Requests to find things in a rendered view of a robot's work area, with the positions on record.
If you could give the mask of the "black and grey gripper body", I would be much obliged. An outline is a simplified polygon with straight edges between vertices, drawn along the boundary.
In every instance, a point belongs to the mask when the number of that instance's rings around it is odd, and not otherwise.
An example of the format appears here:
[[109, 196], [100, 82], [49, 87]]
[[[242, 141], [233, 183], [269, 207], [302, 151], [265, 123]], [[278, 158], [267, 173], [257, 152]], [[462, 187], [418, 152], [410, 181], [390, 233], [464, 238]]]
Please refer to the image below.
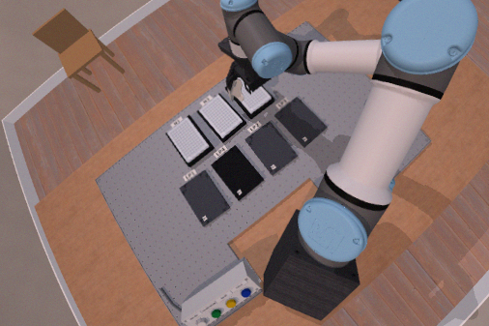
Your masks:
[[[242, 79], [242, 81], [244, 82], [244, 88], [250, 95], [251, 91], [254, 92], [267, 81], [271, 80], [271, 78], [263, 78], [259, 76], [258, 73], [253, 70], [252, 65], [247, 58], [240, 58], [234, 55], [230, 45], [229, 49], [232, 58], [235, 60], [234, 62], [232, 62], [230, 69], [234, 71], [234, 75], [236, 77], [240, 77]], [[246, 86], [248, 86], [248, 88]]]

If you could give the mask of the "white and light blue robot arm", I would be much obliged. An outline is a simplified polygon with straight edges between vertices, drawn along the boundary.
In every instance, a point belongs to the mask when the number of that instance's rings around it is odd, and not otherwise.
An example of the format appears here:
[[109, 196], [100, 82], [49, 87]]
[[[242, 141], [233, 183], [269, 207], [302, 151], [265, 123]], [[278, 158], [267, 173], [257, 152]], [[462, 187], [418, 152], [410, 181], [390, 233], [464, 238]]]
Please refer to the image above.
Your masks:
[[340, 162], [327, 168], [298, 218], [305, 251], [342, 268], [366, 248], [392, 201], [395, 173], [472, 48], [475, 6], [471, 0], [402, 0], [388, 14], [381, 40], [337, 42], [298, 41], [277, 31], [258, 0], [220, 0], [220, 7], [228, 37], [218, 47], [232, 58], [231, 45], [263, 78], [287, 68], [296, 75], [374, 73]]

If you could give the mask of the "white button panel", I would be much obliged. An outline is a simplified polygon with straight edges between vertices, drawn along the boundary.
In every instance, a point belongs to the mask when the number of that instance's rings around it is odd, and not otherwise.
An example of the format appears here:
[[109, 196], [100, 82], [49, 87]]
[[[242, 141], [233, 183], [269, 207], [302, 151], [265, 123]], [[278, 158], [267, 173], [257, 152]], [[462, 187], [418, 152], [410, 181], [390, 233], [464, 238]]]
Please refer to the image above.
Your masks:
[[187, 296], [181, 309], [173, 304], [162, 288], [160, 291], [171, 306], [182, 313], [181, 321], [187, 326], [209, 326], [258, 292], [261, 289], [260, 282], [243, 257]]

